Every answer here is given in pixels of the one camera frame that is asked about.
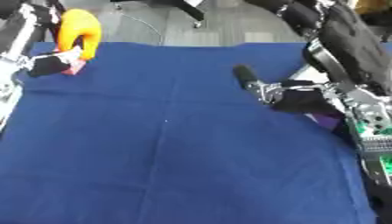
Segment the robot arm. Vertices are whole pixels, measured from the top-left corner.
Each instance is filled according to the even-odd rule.
[[[338,0],[256,4],[276,13],[307,40],[303,55],[315,72],[306,80],[292,77],[266,84],[238,66],[234,74],[242,88],[273,109],[344,118],[364,170],[375,182],[392,186],[390,57],[378,38]],[[318,81],[321,75],[326,77],[323,82]]]
[[[21,72],[31,77],[56,74],[78,64],[80,59],[95,56],[102,35],[98,20],[83,10],[64,13],[56,3],[59,4],[55,0],[47,1],[47,6],[21,3],[0,30],[0,132],[22,96],[23,83],[18,79]],[[42,41],[47,30],[58,40],[61,51],[31,57],[33,44]]]

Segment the orange plush toy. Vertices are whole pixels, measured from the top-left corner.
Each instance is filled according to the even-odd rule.
[[[83,45],[80,59],[64,74],[77,74],[86,65],[87,60],[94,58],[102,38],[101,24],[93,14],[86,10],[68,10],[61,17],[58,49],[61,52],[74,49],[78,37],[81,37]]]

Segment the green circuit board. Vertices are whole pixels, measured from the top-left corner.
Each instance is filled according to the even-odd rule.
[[[380,157],[381,164],[384,166],[388,176],[392,176],[392,156]]]
[[[356,125],[358,133],[363,133],[366,129],[366,124],[364,122],[358,122]],[[392,136],[392,129],[385,129],[379,133],[380,135],[390,135]],[[392,178],[392,155],[380,157],[380,162],[387,173],[388,176]]]

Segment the chair leg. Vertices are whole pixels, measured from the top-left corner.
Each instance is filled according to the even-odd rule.
[[[389,38],[392,36],[392,30],[389,30],[387,32],[384,33],[384,35],[382,35],[381,37],[381,42],[382,43],[388,43]]]
[[[189,14],[189,16],[193,17],[199,22],[204,21],[204,13],[201,10],[198,10],[197,8],[191,6],[185,0],[174,1],[174,6],[186,12],[187,14]]]
[[[132,2],[133,0],[110,0],[111,3]]]

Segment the table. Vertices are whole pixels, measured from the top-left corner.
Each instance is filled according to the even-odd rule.
[[[0,223],[375,223],[354,150],[231,74],[279,81],[302,47],[105,43],[79,76],[26,78],[0,142]]]

